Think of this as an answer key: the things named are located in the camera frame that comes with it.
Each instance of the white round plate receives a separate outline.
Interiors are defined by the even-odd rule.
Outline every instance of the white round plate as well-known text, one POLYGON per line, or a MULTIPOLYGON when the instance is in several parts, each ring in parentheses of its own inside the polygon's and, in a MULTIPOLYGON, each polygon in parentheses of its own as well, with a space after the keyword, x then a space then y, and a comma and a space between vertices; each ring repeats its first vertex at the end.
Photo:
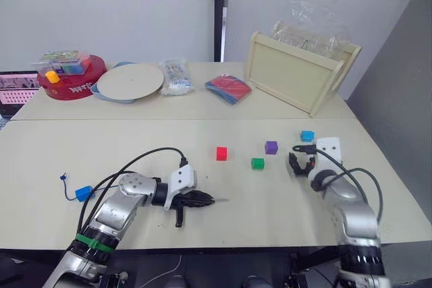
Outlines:
POLYGON ((147 63, 121 65, 105 72, 97 82, 98 91, 115 100, 132 100, 148 96, 163 83, 163 72, 147 63))

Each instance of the wooden frame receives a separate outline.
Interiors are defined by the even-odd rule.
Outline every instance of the wooden frame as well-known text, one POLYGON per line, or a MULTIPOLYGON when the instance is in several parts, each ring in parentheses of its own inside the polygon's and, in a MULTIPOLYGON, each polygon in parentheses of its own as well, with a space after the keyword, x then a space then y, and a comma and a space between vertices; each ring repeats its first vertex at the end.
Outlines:
POLYGON ((313 117, 338 90, 361 47, 347 45, 336 61, 255 32, 245 79, 313 117))

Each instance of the packaged item in plastic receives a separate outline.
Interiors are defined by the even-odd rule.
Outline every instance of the packaged item in plastic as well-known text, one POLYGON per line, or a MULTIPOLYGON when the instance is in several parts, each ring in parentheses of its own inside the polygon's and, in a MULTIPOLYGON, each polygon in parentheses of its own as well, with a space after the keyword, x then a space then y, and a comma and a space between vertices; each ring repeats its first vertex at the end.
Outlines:
POLYGON ((161 94, 165 96, 178 96, 187 94, 194 89, 185 61, 170 59, 160 62, 159 66, 165 76, 161 94))
POLYGON ((60 76, 85 74, 91 63, 90 55, 84 51, 58 51, 45 53, 39 62, 32 66, 41 76, 55 71, 60 76))
POLYGON ((350 43, 347 26, 325 7, 292 1, 291 16, 277 22, 271 38, 330 59, 339 60, 350 43))
POLYGON ((246 82, 226 74, 206 82, 205 88, 222 97, 231 105, 238 103, 252 91, 246 82))

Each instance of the clear plastic bag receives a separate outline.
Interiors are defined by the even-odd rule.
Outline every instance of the clear plastic bag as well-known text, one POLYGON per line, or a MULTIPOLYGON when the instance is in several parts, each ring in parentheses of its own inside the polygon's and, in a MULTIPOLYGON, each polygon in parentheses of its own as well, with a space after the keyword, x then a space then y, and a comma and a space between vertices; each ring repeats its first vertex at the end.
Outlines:
POLYGON ((350 43, 347 26, 325 7, 306 1, 290 3, 291 16, 278 21, 271 38, 330 59, 339 60, 350 43))
POLYGON ((165 96, 178 96, 187 94, 194 89, 190 72, 184 60, 165 60, 160 62, 159 66, 165 76, 161 94, 165 96))
POLYGON ((221 74, 206 82, 205 88, 231 105, 237 104, 252 91, 252 88, 246 82, 227 74, 221 74))

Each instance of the red round container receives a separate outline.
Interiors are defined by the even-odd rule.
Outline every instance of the red round container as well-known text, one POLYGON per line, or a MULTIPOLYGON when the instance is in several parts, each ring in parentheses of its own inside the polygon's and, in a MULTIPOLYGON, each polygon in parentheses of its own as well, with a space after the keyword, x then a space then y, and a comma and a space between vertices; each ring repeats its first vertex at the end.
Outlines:
POLYGON ((39 84, 51 98, 57 100, 74 100, 92 95, 90 88, 107 71, 105 62, 96 55, 90 56, 91 64, 85 74, 78 76, 59 76, 60 81, 52 84, 38 74, 39 84))

